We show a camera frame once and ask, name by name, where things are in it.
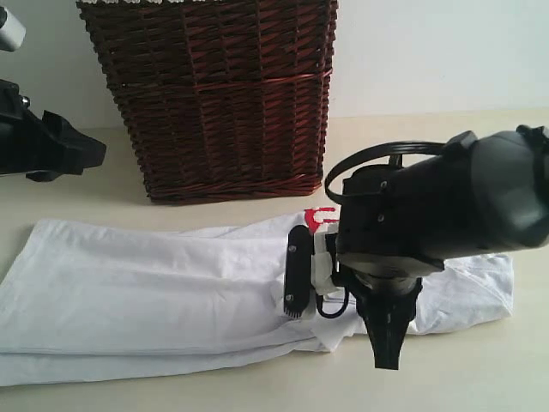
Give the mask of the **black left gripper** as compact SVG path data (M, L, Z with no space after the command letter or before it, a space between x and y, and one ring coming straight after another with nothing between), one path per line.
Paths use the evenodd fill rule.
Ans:
M44 111L42 121L30 110L19 86L1 80L1 175L24 174L52 182L61 174L81 175L99 167L106 145L76 130L62 116Z

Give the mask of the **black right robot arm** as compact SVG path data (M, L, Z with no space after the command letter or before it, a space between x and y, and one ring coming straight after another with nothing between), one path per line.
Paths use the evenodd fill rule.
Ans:
M546 127L384 143L340 161L325 184L337 178L335 256L378 368L398 368L422 280L446 260L548 241Z

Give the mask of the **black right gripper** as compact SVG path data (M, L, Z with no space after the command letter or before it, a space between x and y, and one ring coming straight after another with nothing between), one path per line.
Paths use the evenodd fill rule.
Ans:
M361 167L344 180L336 244L344 267L344 286L357 301L378 369L398 370L401 347L416 315L422 276L444 269L443 260L427 257L401 230L411 217L397 217L404 201L390 180L403 167Z

